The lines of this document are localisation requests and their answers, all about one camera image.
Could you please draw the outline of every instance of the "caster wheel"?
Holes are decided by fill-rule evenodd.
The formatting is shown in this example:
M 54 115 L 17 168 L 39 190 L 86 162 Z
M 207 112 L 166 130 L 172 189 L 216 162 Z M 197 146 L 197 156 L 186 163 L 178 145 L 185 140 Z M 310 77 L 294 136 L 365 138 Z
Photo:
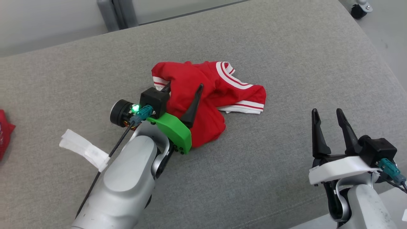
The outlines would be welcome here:
M 367 13 L 362 10 L 362 8 L 358 5 L 355 4 L 353 5 L 352 9 L 350 10 L 350 14 L 354 19 L 361 19 L 363 18 Z

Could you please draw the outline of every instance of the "gray floor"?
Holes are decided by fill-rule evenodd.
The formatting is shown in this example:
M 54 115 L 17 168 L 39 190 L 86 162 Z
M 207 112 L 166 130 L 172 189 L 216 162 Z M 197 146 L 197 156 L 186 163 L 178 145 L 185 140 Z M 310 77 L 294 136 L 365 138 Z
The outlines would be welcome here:
M 339 1 L 348 11 L 355 4 L 355 0 Z M 356 22 L 365 31 L 401 85 L 407 90 L 407 1 L 369 0 L 369 3 L 373 12 Z M 407 209 L 407 195 L 393 188 L 380 194 L 380 197 L 397 227 L 407 228 L 407 222 L 402 221 L 403 213 Z M 336 228 L 336 223 L 329 215 L 324 215 L 291 229 L 330 228 Z

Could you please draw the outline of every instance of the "red fabric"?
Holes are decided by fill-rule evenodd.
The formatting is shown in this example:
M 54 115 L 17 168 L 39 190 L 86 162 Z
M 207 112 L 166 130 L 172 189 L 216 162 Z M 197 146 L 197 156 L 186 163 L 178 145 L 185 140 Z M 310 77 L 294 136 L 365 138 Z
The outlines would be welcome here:
M 167 112 L 178 118 L 188 109 L 199 85 L 204 85 L 191 128 L 192 147 L 217 139 L 225 130 L 225 119 L 218 107 L 237 105 L 240 109 L 255 108 L 261 112 L 266 100 L 263 86 L 243 83 L 231 76 L 234 69 L 228 62 L 161 62 L 151 71 L 157 88 L 171 81 Z M 242 101 L 249 104 L 237 104 Z
M 15 125 L 7 122 L 4 110 L 0 110 L 0 161 L 3 159 L 4 153 L 10 143 L 10 135 L 14 128 Z

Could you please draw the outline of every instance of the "green plastic bracket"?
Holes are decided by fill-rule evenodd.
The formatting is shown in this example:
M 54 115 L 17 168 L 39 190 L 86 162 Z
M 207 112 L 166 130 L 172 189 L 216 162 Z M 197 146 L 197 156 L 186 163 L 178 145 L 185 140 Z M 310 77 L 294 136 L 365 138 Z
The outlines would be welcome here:
M 174 115 L 163 114 L 159 119 L 148 117 L 177 146 L 179 152 L 187 154 L 192 146 L 191 131 Z

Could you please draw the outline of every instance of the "green led light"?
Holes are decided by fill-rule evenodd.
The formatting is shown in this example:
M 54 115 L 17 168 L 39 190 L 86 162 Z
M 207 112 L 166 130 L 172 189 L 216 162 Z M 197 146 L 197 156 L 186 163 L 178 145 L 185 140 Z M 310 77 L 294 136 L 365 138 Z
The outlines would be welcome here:
M 136 113 L 136 112 L 138 112 L 138 109 L 140 108 L 140 106 L 139 105 L 133 105 L 132 107 L 131 107 L 131 112 L 132 113 Z

